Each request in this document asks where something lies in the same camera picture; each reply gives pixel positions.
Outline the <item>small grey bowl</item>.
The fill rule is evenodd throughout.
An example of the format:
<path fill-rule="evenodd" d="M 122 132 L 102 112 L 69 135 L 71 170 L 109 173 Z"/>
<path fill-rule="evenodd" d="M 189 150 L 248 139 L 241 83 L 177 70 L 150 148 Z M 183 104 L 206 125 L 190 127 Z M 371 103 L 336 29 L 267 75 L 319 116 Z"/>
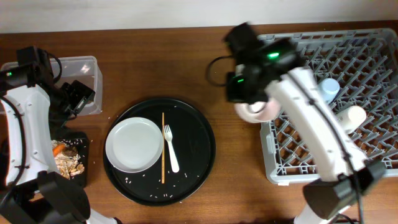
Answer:
<path fill-rule="evenodd" d="M 273 98 L 268 102 L 258 101 L 253 104 L 235 103 L 235 112 L 248 123 L 263 123 L 272 121 L 280 111 L 280 104 Z"/>

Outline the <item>light blue cup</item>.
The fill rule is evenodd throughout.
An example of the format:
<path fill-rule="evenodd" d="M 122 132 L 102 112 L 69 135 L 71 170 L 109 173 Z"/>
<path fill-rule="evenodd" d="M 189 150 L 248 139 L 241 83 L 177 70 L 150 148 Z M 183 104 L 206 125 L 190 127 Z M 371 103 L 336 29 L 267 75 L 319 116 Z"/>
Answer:
<path fill-rule="evenodd" d="M 340 90 L 340 84 L 333 78 L 326 78 L 318 84 L 321 98 L 326 104 L 330 104 Z"/>

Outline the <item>white ceramic cup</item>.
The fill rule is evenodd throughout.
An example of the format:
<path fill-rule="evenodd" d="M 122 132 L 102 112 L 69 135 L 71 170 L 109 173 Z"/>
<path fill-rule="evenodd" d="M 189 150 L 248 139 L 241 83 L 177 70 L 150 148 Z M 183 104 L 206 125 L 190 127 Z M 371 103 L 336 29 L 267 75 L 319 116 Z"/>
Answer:
<path fill-rule="evenodd" d="M 346 134 L 351 134 L 366 120 L 367 114 L 360 106 L 350 106 L 339 112 L 336 117 Z"/>

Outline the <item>wooden chopstick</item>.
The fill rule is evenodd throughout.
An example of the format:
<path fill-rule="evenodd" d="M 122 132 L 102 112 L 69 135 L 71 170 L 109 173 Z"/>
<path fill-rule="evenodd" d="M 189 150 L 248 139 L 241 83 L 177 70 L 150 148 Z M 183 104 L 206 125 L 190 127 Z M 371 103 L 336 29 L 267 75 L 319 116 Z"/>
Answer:
<path fill-rule="evenodd" d="M 161 183 L 165 184 L 165 134 L 164 134 L 164 125 L 165 125 L 165 115 L 162 112 L 162 163 L 161 163 Z"/>

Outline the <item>rice and food scraps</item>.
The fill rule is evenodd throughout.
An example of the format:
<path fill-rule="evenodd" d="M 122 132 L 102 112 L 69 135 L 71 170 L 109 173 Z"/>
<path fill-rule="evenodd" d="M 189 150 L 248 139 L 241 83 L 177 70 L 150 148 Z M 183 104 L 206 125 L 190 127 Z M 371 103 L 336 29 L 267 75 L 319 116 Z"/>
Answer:
<path fill-rule="evenodd" d="M 73 179 L 74 176 L 84 173 L 85 166 L 80 162 L 81 156 L 77 148 L 66 142 L 52 140 L 52 150 L 58 144 L 65 144 L 67 146 L 63 152 L 54 157 L 60 174 L 66 179 Z"/>

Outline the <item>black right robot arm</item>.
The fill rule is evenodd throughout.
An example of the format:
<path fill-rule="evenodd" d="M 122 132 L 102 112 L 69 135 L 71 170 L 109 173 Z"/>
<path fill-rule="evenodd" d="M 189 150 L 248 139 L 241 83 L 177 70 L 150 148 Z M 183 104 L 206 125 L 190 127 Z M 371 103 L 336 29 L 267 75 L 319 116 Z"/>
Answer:
<path fill-rule="evenodd" d="M 306 204 L 294 222 L 330 223 L 350 206 L 361 205 L 386 168 L 369 161 L 345 133 L 293 43 L 265 44 L 248 23 L 232 28 L 224 42 L 236 63 L 225 83 L 228 101 L 263 102 L 269 119 L 284 110 L 317 165 L 319 178 L 303 188 Z"/>

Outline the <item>large white plate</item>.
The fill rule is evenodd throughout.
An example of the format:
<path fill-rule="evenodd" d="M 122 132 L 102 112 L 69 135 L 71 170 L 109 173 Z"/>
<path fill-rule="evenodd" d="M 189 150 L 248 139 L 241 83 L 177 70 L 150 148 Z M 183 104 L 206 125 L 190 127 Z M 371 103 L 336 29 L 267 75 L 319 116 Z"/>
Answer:
<path fill-rule="evenodd" d="M 138 173 L 157 162 L 163 145 L 158 125 L 146 118 L 133 117 L 122 120 L 110 130 L 105 153 L 117 170 Z"/>

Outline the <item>orange carrot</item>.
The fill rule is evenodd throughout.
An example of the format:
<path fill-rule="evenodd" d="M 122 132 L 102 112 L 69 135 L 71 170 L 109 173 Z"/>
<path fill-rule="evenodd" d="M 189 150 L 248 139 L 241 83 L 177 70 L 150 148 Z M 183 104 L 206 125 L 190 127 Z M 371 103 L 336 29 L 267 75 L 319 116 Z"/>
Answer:
<path fill-rule="evenodd" d="M 58 144 L 57 146 L 55 146 L 52 150 L 53 152 L 53 156 L 56 157 L 58 154 L 60 154 L 61 152 L 63 152 L 63 150 L 66 148 L 67 146 L 65 144 Z"/>

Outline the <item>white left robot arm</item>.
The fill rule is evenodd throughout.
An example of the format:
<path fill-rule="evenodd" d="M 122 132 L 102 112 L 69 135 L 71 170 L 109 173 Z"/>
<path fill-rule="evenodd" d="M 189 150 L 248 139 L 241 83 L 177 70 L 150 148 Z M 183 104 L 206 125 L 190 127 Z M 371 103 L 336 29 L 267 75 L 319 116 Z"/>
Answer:
<path fill-rule="evenodd" d="M 93 102 L 95 91 L 78 80 L 57 87 L 53 58 L 26 47 L 17 51 L 17 66 L 1 72 L 9 138 L 1 215 L 11 223 L 119 223 L 93 210 L 83 187 L 55 162 L 53 137 Z"/>

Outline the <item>white plastic fork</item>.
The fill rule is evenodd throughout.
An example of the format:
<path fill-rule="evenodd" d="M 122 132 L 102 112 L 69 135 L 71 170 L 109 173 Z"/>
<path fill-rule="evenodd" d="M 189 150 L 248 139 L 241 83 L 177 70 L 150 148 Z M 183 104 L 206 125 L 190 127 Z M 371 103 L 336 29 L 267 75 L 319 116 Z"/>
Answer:
<path fill-rule="evenodd" d="M 178 164 L 174 146 L 172 144 L 173 134 L 172 134 L 171 128 L 168 124 L 166 124 L 164 126 L 164 132 L 165 132 L 165 140 L 167 141 L 168 148 L 169 148 L 170 164 L 171 164 L 172 172 L 178 173 L 180 171 L 180 167 Z"/>

